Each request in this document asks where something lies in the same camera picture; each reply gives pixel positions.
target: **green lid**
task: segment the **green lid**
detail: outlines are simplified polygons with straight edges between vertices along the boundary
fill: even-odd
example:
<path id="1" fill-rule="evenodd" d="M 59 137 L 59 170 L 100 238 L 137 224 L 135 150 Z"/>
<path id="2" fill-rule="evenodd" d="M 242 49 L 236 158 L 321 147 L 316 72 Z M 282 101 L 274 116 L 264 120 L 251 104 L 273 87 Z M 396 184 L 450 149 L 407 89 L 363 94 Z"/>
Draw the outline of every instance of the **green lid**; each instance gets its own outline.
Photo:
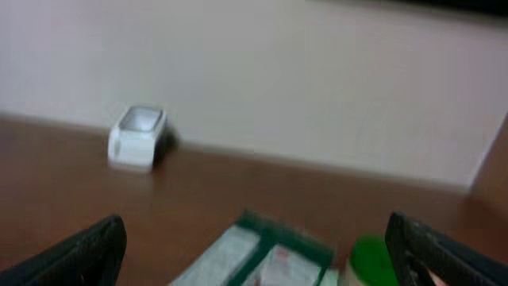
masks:
<path id="1" fill-rule="evenodd" d="M 368 286 L 398 285 L 390 254 L 382 238 L 377 236 L 358 238 L 349 263 L 358 279 Z"/>

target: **white plastic box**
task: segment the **white plastic box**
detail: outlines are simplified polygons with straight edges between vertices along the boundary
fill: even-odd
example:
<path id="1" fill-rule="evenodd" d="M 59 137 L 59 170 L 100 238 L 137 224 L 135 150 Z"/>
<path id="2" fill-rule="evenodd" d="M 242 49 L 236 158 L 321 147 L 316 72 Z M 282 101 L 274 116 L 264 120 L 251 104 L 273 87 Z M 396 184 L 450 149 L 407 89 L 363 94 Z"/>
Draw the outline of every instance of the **white plastic box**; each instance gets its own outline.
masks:
<path id="1" fill-rule="evenodd" d="M 164 110 L 131 106 L 113 126 L 108 141 L 110 166 L 149 172 L 167 132 Z"/>

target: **package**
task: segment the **package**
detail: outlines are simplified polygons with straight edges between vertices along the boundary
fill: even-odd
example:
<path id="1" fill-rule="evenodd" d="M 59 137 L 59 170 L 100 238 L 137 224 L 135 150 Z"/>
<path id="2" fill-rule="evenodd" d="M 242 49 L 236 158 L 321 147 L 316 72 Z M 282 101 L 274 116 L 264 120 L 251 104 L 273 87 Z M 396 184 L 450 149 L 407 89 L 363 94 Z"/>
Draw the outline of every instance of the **package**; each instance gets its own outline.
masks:
<path id="1" fill-rule="evenodd" d="M 245 212 L 171 285 L 314 286 L 333 253 L 281 223 Z"/>

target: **white container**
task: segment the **white container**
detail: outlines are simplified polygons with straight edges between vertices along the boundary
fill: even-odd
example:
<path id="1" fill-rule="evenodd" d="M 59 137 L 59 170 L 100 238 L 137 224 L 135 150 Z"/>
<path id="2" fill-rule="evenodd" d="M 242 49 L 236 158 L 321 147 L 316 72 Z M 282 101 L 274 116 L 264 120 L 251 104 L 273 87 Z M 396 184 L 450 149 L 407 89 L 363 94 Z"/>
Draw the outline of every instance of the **white container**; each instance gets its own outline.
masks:
<path id="1" fill-rule="evenodd" d="M 110 166 L 149 172 L 166 131 L 167 114 L 164 110 L 131 106 L 110 131 Z"/>

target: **green cap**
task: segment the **green cap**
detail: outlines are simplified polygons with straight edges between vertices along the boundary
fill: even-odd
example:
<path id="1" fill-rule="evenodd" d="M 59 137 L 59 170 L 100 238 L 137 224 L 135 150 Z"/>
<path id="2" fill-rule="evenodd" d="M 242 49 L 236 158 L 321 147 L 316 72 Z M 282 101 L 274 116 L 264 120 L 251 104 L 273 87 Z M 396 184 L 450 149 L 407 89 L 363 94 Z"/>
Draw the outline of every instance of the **green cap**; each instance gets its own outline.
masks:
<path id="1" fill-rule="evenodd" d="M 356 240 L 349 263 L 359 280 L 368 286 L 397 286 L 397 277 L 384 240 L 363 236 Z"/>

